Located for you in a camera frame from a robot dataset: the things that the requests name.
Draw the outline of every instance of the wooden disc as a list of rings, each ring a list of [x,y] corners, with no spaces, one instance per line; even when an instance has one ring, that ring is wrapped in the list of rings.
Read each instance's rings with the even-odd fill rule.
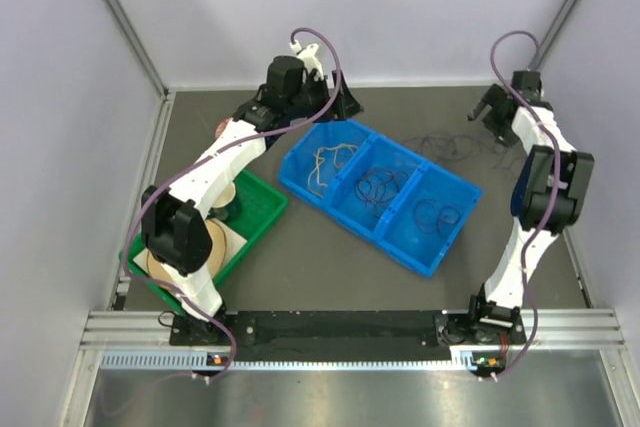
[[[207,226],[211,240],[213,240],[213,249],[211,249],[211,254],[207,261],[207,264],[209,265],[209,273],[213,279],[222,268],[222,261],[224,260],[224,256],[227,252],[227,239],[224,235],[224,230],[222,230],[222,228],[213,220],[207,220],[205,225]],[[173,284],[171,276],[166,270],[164,270],[162,264],[158,262],[153,255],[151,255],[151,252],[147,254],[147,271],[149,272],[149,277],[152,279],[162,280]]]

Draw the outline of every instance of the white wall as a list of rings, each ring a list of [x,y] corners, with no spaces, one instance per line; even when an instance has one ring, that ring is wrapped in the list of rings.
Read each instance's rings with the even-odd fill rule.
[[[0,0],[0,424],[52,426],[158,99],[101,0]]]
[[[490,82],[494,39],[542,36],[562,1],[121,0],[167,84],[216,88],[255,88],[302,24],[335,42],[354,85]],[[503,49],[507,71],[531,58],[517,42]]]
[[[640,366],[639,0],[582,0],[543,68],[566,137],[596,158],[575,225],[596,297],[615,307]]]

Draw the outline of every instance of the purple hose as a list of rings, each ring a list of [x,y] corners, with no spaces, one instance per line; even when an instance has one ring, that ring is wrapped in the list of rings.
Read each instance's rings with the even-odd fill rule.
[[[322,35],[320,32],[308,28],[308,27],[299,27],[297,29],[295,29],[293,32],[291,32],[291,42],[295,41],[295,36],[301,32],[306,32],[309,33],[311,35],[316,36],[318,39],[320,39],[325,46],[329,49],[329,51],[331,52],[331,55],[333,57],[333,62],[335,64],[335,68],[336,68],[336,81],[335,81],[335,85],[333,88],[333,92],[331,93],[331,96],[329,97],[329,100],[327,101],[326,105],[324,107],[322,107],[322,109],[320,109],[316,114],[314,114],[313,116],[309,117],[308,119],[305,119],[303,122],[300,122],[299,124],[295,124],[295,125],[291,125],[288,127],[282,127],[280,129],[275,129],[275,130],[270,130],[267,132],[260,132],[258,134],[255,135],[249,135],[245,138],[242,139],[238,139],[238,140],[234,140],[233,142],[230,142],[227,145],[224,145],[223,147],[221,147],[215,154],[221,154],[229,149],[231,149],[232,147],[235,147],[236,145],[240,145],[243,142],[248,142],[250,140],[255,140],[255,139],[263,139],[265,137],[271,137],[274,135],[280,135],[280,134],[285,134],[287,132],[291,132],[292,130],[296,130],[299,129],[301,127],[304,127],[306,125],[309,125],[313,122],[315,122],[317,119],[319,119],[320,117],[322,117],[333,105],[333,103],[335,102],[336,98],[338,97],[338,94],[340,92],[340,89],[342,87],[342,69],[340,67],[340,59],[338,58],[338,53],[336,52],[336,49],[333,47],[333,45],[331,44],[331,42],[329,42],[329,40]],[[151,204],[153,204],[153,202],[156,201],[156,199],[158,197],[160,197],[160,195],[162,195],[164,192],[166,192],[167,190],[169,190],[169,187],[171,186],[172,183],[174,183],[176,180],[180,179],[181,177],[184,177],[185,175],[187,175],[188,173],[192,172],[193,170],[197,169],[198,167],[202,166],[203,164],[206,164],[207,162],[209,162],[212,158],[213,155],[209,155],[207,157],[202,158],[201,160],[199,160],[198,162],[196,162],[193,165],[190,165],[189,167],[187,167],[186,169],[184,169],[182,172],[177,173],[176,175],[174,175],[173,177],[171,177],[169,180],[167,180],[164,184],[162,184],[160,187],[158,187],[155,192],[153,192],[153,194],[151,194],[149,196],[149,198],[147,199],[147,201],[144,203],[144,205],[142,206],[142,208],[140,209],[140,211],[136,214],[136,216],[133,219],[133,222],[131,223],[131,226],[129,227],[129,230],[127,232],[127,236],[125,238],[125,242],[124,242],[124,248],[122,249],[122,258],[120,259],[120,267],[122,268],[122,270],[125,272],[125,274],[127,276],[129,276],[132,279],[136,279],[136,280],[140,280],[144,283],[147,284],[154,284],[157,286],[160,286],[164,289],[173,289],[177,295],[179,296],[183,296],[184,292],[180,291],[176,286],[174,286],[173,284],[169,283],[169,282],[164,282],[162,280],[156,280],[156,279],[152,279],[149,277],[142,277],[142,276],[138,276],[135,275],[131,269],[129,269],[129,252],[131,250],[131,244],[133,243],[133,239],[136,236],[136,233],[138,232],[138,228],[140,227],[140,224],[142,222],[142,218],[144,217],[145,213],[147,212],[147,210],[149,210],[149,207],[151,206]],[[223,377],[224,375],[226,375],[226,373],[229,370],[229,367],[231,366],[231,363],[233,362],[235,356],[236,356],[236,352],[237,352],[237,343],[236,343],[236,339],[234,338],[233,334],[229,331],[229,329],[227,329],[221,322],[219,322],[218,320],[216,320],[215,318],[213,318],[210,315],[207,315],[205,312],[203,312],[197,305],[195,305],[193,302],[191,302],[191,300],[189,300],[186,297],[182,297],[182,299],[185,301],[185,303],[191,307],[194,311],[196,311],[198,314],[200,314],[202,317],[204,317],[205,319],[207,319],[209,322],[211,322],[213,325],[215,325],[218,329],[220,329],[227,337],[229,337],[229,340],[231,342],[231,349],[229,352],[229,361],[224,365],[224,367],[222,368],[222,370],[215,376],[212,378],[212,380],[217,380],[220,377]],[[121,409],[117,409],[116,410],[116,414],[121,412]]]
[[[502,41],[504,41],[505,39],[512,37],[514,35],[526,35],[527,37],[529,37],[536,46],[536,55],[538,54],[538,51],[540,49],[540,44],[538,43],[538,40],[535,38],[535,36],[531,32],[527,32],[526,30],[514,30],[512,32],[508,32],[503,36],[501,36],[498,40],[495,41],[495,43],[493,44],[493,47],[491,47],[491,68],[495,72],[496,77],[500,79],[500,82],[502,82],[502,84],[509,91],[509,93],[511,93],[513,98],[516,99],[520,103],[520,105],[522,105],[525,109],[527,109],[527,111],[531,114],[533,119],[536,122],[538,122],[540,130],[542,130],[542,132],[544,132],[547,135],[547,137],[549,137],[549,140],[553,145],[553,184],[551,186],[551,194],[549,195],[549,204],[547,205],[547,209],[544,211],[544,215],[540,219],[538,226],[533,231],[533,234],[531,235],[531,237],[529,237],[529,239],[525,242],[524,246],[522,247],[522,252],[520,255],[520,263],[522,264],[522,286],[524,290],[524,295],[526,299],[529,301],[529,303],[531,304],[531,309],[533,310],[533,327],[531,328],[529,339],[527,339],[527,342],[522,348],[522,350],[513,359],[513,361],[509,364],[509,366],[507,366],[497,377],[504,376],[505,374],[513,370],[513,368],[515,368],[522,361],[522,358],[531,348],[531,345],[533,344],[536,333],[538,332],[538,320],[539,320],[538,307],[536,306],[535,300],[533,299],[531,291],[529,290],[529,282],[527,280],[527,272],[526,272],[527,270],[526,253],[527,253],[527,250],[529,249],[529,246],[533,243],[535,238],[540,234],[540,232],[542,232],[542,230],[545,228],[545,226],[549,222],[549,219],[551,218],[551,214],[553,213],[553,208],[555,207],[555,204],[556,204],[556,199],[558,198],[558,190],[560,187],[561,158],[560,158],[560,144],[558,143],[558,139],[556,139],[555,136],[544,125],[542,125],[542,123],[540,123],[540,116],[531,107],[531,105],[529,105],[529,103],[518,93],[518,91],[516,91],[513,87],[511,87],[509,82],[507,82],[507,80],[502,76],[502,74],[500,74],[500,71],[496,66],[495,54],[496,54],[496,49],[498,48],[498,45],[500,45],[500,43],[502,43]]]

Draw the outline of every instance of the purple cord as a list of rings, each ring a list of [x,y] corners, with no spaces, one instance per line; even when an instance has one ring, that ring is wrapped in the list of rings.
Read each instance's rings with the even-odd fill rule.
[[[333,47],[331,42],[329,42],[329,40],[324,35],[322,35],[320,32],[318,32],[318,31],[316,31],[314,29],[311,29],[309,27],[298,27],[297,29],[294,29],[293,32],[291,32],[291,37],[290,37],[292,43],[295,42],[296,35],[301,33],[301,32],[309,33],[311,35],[314,35],[318,39],[320,39],[325,44],[325,46],[329,49],[329,51],[331,52],[331,55],[333,57],[333,62],[335,64],[335,68],[336,68],[336,81],[335,81],[335,85],[333,87],[333,92],[331,93],[331,96],[329,97],[329,100],[327,101],[326,105],[324,107],[322,107],[322,109],[320,109],[316,114],[314,114],[313,116],[309,117],[308,119],[305,119],[304,121],[300,122],[299,124],[291,125],[291,126],[288,126],[288,127],[282,127],[280,129],[270,130],[270,131],[267,131],[267,132],[260,132],[260,133],[254,134],[254,135],[249,135],[249,136],[244,137],[242,139],[234,140],[233,142],[230,142],[230,143],[220,147],[220,149],[218,149],[213,155],[209,155],[207,157],[204,157],[201,160],[199,160],[198,162],[196,162],[195,164],[190,165],[189,167],[187,167],[183,171],[177,173],[176,175],[171,177],[169,180],[167,180],[164,184],[162,184],[160,187],[158,187],[149,196],[149,198],[144,203],[144,205],[142,205],[142,208],[140,209],[140,211],[134,217],[133,222],[131,223],[131,226],[129,227],[129,231],[127,232],[127,236],[126,236],[125,242],[124,242],[124,248],[122,249],[122,258],[120,259],[120,267],[122,268],[122,270],[125,272],[125,274],[128,277],[130,277],[131,279],[140,280],[140,281],[142,281],[142,282],[144,282],[146,284],[154,284],[154,285],[157,285],[157,286],[162,287],[164,289],[169,289],[169,288],[173,289],[176,292],[176,295],[184,296],[184,292],[182,292],[180,289],[178,289],[175,285],[173,285],[173,284],[171,284],[169,282],[162,281],[162,280],[156,280],[156,279],[152,279],[150,277],[142,277],[142,276],[136,275],[129,268],[129,252],[131,251],[131,244],[133,243],[133,239],[135,238],[136,233],[138,232],[138,228],[140,227],[140,224],[142,223],[142,218],[144,217],[144,215],[147,212],[147,210],[149,210],[149,207],[151,206],[151,204],[153,204],[153,202],[155,202],[156,199],[158,197],[160,197],[160,195],[162,195],[164,192],[169,190],[169,187],[171,186],[172,183],[174,183],[176,180],[180,179],[181,177],[184,177],[185,175],[187,175],[191,171],[197,169],[198,167],[206,164],[207,162],[209,162],[213,158],[213,156],[215,156],[217,154],[222,154],[223,152],[231,149],[232,147],[235,147],[236,145],[240,145],[243,142],[248,142],[250,140],[256,140],[256,139],[263,139],[265,137],[271,137],[271,136],[274,136],[274,135],[285,134],[287,132],[291,132],[292,130],[296,130],[296,129],[299,129],[299,128],[304,127],[306,125],[312,124],[317,119],[322,117],[331,108],[331,106],[333,105],[333,103],[337,99],[338,94],[340,93],[340,89],[342,87],[342,69],[340,67],[340,59],[338,58],[338,53],[336,52],[336,49]],[[185,303],[189,307],[191,307],[194,311],[196,311],[202,317],[207,319],[209,322],[211,322],[213,325],[215,325],[218,329],[220,329],[227,337],[229,337],[229,341],[231,342],[231,349],[230,349],[230,352],[229,352],[229,361],[224,365],[222,370],[216,376],[212,377],[212,379],[211,379],[212,381],[213,380],[217,380],[217,379],[219,379],[219,378],[221,378],[221,377],[223,377],[224,375],[227,374],[227,372],[229,370],[229,367],[231,366],[231,363],[235,359],[236,352],[237,352],[236,339],[233,336],[233,334],[229,331],[229,329],[227,329],[224,326],[224,324],[222,324],[221,322],[219,322],[218,320],[213,318],[213,316],[210,316],[210,315],[206,314],[205,312],[203,312],[197,305],[195,305],[188,298],[182,297],[182,299],[185,301]],[[117,409],[115,411],[116,413],[114,415],[118,415],[121,411],[122,410],[120,408]]]
[[[541,123],[540,116],[531,107],[531,105],[529,105],[529,103],[518,93],[518,91],[515,90],[513,87],[511,87],[509,82],[507,82],[507,80],[502,76],[502,74],[500,74],[500,71],[498,70],[498,67],[496,65],[495,54],[496,54],[496,49],[498,48],[498,45],[500,45],[500,43],[502,43],[503,40],[509,37],[512,37],[514,35],[526,35],[527,37],[529,37],[536,46],[536,55],[538,54],[538,51],[540,49],[540,44],[538,43],[538,40],[535,38],[535,36],[531,32],[527,32],[526,30],[514,30],[498,38],[498,40],[496,40],[495,43],[493,44],[493,47],[491,47],[491,56],[490,56],[491,68],[495,72],[496,77],[500,79],[500,82],[502,82],[502,84],[509,91],[509,93],[511,93],[513,98],[516,99],[520,103],[520,105],[522,105],[525,109],[527,109],[527,111],[531,114],[533,119],[536,122],[538,122],[540,130],[542,130],[542,132],[544,132],[547,135],[547,137],[549,137],[549,140],[553,145],[553,184],[551,186],[551,194],[549,195],[549,204],[547,205],[547,208],[544,211],[544,215],[540,219],[540,222],[538,223],[538,226],[534,230],[531,237],[529,237],[529,239],[525,242],[524,246],[522,247],[522,252],[520,254],[520,263],[522,264],[522,286],[524,290],[524,295],[526,299],[529,301],[529,303],[531,304],[531,309],[533,310],[533,327],[531,328],[531,333],[529,334],[529,338],[527,339],[527,342],[522,348],[522,350],[518,353],[518,355],[516,355],[513,361],[500,374],[497,375],[497,378],[503,377],[508,372],[512,371],[522,361],[522,358],[531,348],[531,345],[533,344],[536,333],[538,332],[538,320],[539,320],[538,307],[536,306],[535,300],[533,299],[533,295],[529,290],[529,282],[527,279],[527,272],[526,272],[527,270],[526,253],[529,246],[533,243],[535,238],[540,234],[540,232],[542,232],[542,230],[545,228],[545,226],[549,222],[549,219],[551,218],[551,214],[553,213],[553,208],[555,207],[555,204],[556,204],[556,199],[558,198],[558,190],[560,188],[561,158],[560,158],[560,144],[558,143],[558,139],[556,139],[556,137]]]

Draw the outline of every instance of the purple cable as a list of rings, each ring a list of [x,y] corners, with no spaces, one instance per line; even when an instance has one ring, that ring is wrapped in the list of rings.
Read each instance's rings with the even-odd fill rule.
[[[558,143],[558,139],[556,139],[556,137],[541,123],[540,116],[536,113],[533,107],[531,107],[531,105],[529,105],[529,103],[518,93],[518,91],[515,90],[513,87],[511,87],[509,82],[507,82],[507,80],[502,76],[502,74],[500,74],[500,71],[498,70],[498,67],[496,65],[496,60],[495,60],[496,49],[502,43],[502,41],[504,41],[509,37],[513,37],[514,35],[525,35],[529,37],[535,44],[536,55],[538,55],[540,44],[538,43],[538,40],[535,38],[535,36],[531,32],[527,32],[526,30],[514,30],[498,38],[498,40],[496,40],[495,43],[493,44],[493,47],[491,47],[491,57],[490,57],[491,68],[495,72],[496,77],[498,77],[500,82],[502,82],[502,84],[513,96],[513,98],[516,99],[520,103],[520,105],[522,105],[525,109],[527,109],[527,111],[531,114],[533,119],[538,123],[540,130],[542,130],[542,132],[544,132],[546,136],[549,137],[549,140],[553,145],[553,184],[551,185],[551,194],[549,195],[549,204],[547,205],[547,208],[544,211],[544,214],[540,219],[538,226],[533,231],[533,234],[531,235],[531,237],[529,237],[529,239],[525,242],[524,246],[522,247],[522,252],[520,254],[520,263],[522,264],[522,287],[524,290],[524,296],[531,304],[531,309],[533,310],[533,326],[531,328],[531,333],[529,334],[529,338],[527,339],[527,342],[525,343],[522,350],[518,353],[518,355],[516,355],[513,361],[500,374],[496,376],[497,378],[503,377],[508,372],[512,371],[522,361],[522,358],[531,348],[531,345],[533,344],[536,333],[538,332],[538,320],[539,320],[538,307],[536,306],[535,300],[533,299],[533,295],[529,290],[529,282],[527,279],[527,272],[526,272],[527,270],[526,253],[527,253],[527,250],[529,249],[529,246],[533,243],[535,238],[540,234],[540,232],[542,232],[542,230],[545,228],[545,226],[549,222],[549,219],[551,218],[551,214],[553,213],[553,208],[555,207],[555,204],[556,204],[556,199],[558,198],[558,190],[560,188],[561,157],[560,157],[560,144]]]
[[[140,280],[140,281],[142,281],[142,282],[144,282],[146,284],[154,284],[154,285],[157,285],[157,286],[162,287],[164,289],[173,289],[176,292],[176,295],[184,296],[184,292],[182,292],[180,289],[178,289],[175,285],[173,285],[173,284],[171,284],[169,282],[162,281],[162,280],[156,280],[156,279],[152,279],[150,277],[142,277],[142,276],[139,276],[139,275],[135,275],[131,271],[131,269],[129,268],[129,252],[131,250],[131,244],[133,243],[133,239],[135,238],[136,233],[138,232],[138,228],[140,227],[140,224],[142,223],[142,218],[144,217],[144,215],[147,212],[147,210],[149,210],[149,207],[151,206],[151,204],[153,204],[153,202],[155,202],[156,199],[158,197],[160,197],[160,195],[162,195],[164,192],[169,190],[169,187],[171,186],[172,183],[174,183],[176,180],[180,179],[181,177],[184,177],[185,175],[189,174],[190,172],[192,172],[193,170],[197,169],[198,167],[206,164],[215,155],[221,154],[221,153],[231,149],[232,147],[235,147],[237,145],[242,144],[243,142],[248,142],[250,140],[256,140],[256,139],[263,139],[265,137],[271,137],[271,136],[274,136],[274,135],[285,134],[287,132],[291,132],[292,130],[296,130],[296,129],[299,129],[299,128],[304,127],[306,125],[312,124],[317,119],[322,117],[331,108],[331,106],[333,105],[333,103],[337,99],[338,94],[340,93],[340,89],[342,87],[342,69],[340,67],[340,59],[338,58],[338,53],[336,52],[336,49],[333,47],[331,42],[329,42],[329,39],[327,39],[320,32],[318,32],[318,31],[316,31],[314,29],[311,29],[309,27],[299,27],[297,29],[294,29],[294,31],[291,32],[291,37],[290,37],[291,42],[292,43],[295,42],[296,35],[299,34],[299,33],[302,33],[302,32],[309,33],[311,35],[314,35],[318,39],[320,39],[325,44],[325,46],[329,49],[329,51],[331,52],[331,55],[333,57],[333,62],[335,64],[335,68],[336,68],[336,81],[335,81],[335,85],[333,87],[333,92],[331,93],[331,96],[329,97],[329,100],[327,101],[326,105],[324,107],[322,107],[322,109],[320,109],[316,114],[314,114],[313,116],[309,117],[308,119],[305,119],[304,121],[302,121],[302,122],[300,122],[298,124],[291,125],[291,126],[288,126],[288,127],[282,127],[280,129],[270,130],[270,131],[267,131],[267,132],[260,132],[260,133],[254,134],[254,135],[249,135],[249,136],[244,137],[242,139],[234,140],[233,142],[230,142],[230,143],[220,147],[220,149],[217,150],[213,155],[209,155],[207,157],[204,157],[201,160],[199,160],[198,162],[196,162],[195,164],[190,165],[189,167],[187,167],[183,171],[177,173],[176,175],[171,177],[169,180],[167,180],[164,184],[162,184],[160,187],[158,187],[153,192],[153,194],[151,194],[149,196],[149,198],[144,203],[144,205],[142,205],[142,208],[140,209],[140,211],[134,217],[133,222],[131,223],[131,226],[129,227],[129,231],[127,232],[127,236],[126,236],[125,242],[124,242],[124,248],[122,249],[122,258],[120,259],[120,267],[122,268],[122,270],[124,270],[125,274],[128,277],[130,277],[131,279]],[[233,334],[229,331],[229,329],[227,329],[224,326],[224,324],[222,324],[221,322],[219,322],[218,320],[213,318],[213,316],[210,316],[210,315],[206,314],[205,312],[203,312],[197,305],[195,305],[188,298],[186,298],[186,297],[181,297],[181,298],[194,311],[196,311],[198,314],[200,314],[202,317],[204,317],[209,322],[211,322],[213,325],[215,325],[218,329],[220,329],[229,338],[229,341],[231,342],[231,349],[230,349],[230,352],[229,352],[229,361],[224,365],[222,370],[215,377],[212,377],[212,379],[211,379],[212,381],[213,380],[217,380],[217,379],[219,379],[219,378],[221,378],[221,377],[223,377],[224,375],[227,374],[227,372],[229,370],[229,367],[231,366],[231,364],[233,362],[233,359],[236,356],[236,352],[237,352],[236,339],[234,338]],[[116,413],[113,414],[113,415],[118,415],[122,410],[123,409],[117,409],[115,411]]]

